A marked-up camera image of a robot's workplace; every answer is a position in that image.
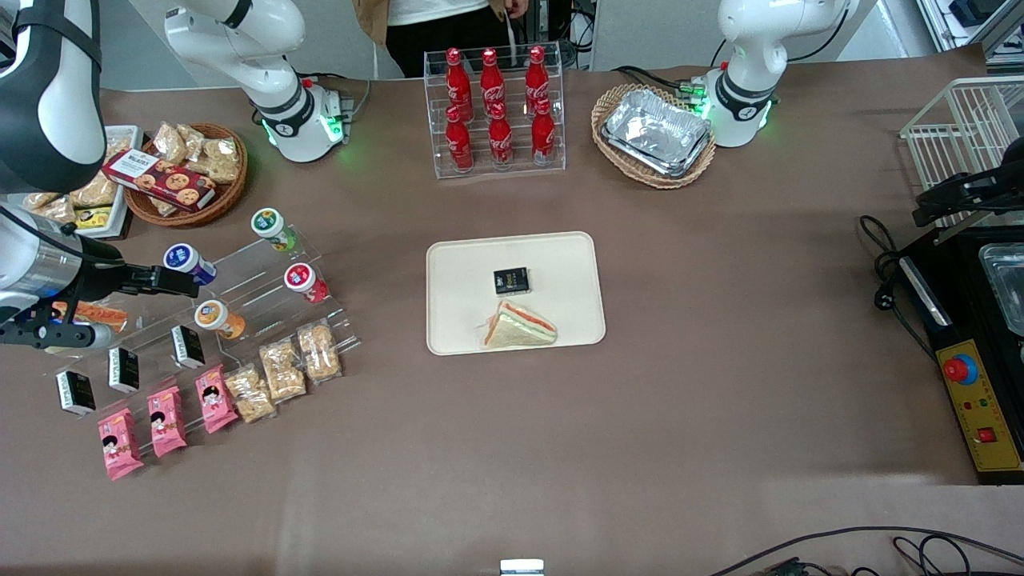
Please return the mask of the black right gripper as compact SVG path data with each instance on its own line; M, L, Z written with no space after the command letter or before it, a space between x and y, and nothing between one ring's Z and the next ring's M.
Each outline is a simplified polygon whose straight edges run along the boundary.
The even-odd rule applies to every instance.
M76 293L80 302L98 302L114 293L198 297L200 285L191 274L164 266L133 268L133 287L129 286L126 282L132 279L131 270L125 266L123 255L116 247L90 238L81 238L80 241L81 252L89 258L116 260L118 263L114 266L99 265L91 260L84 261L76 277Z

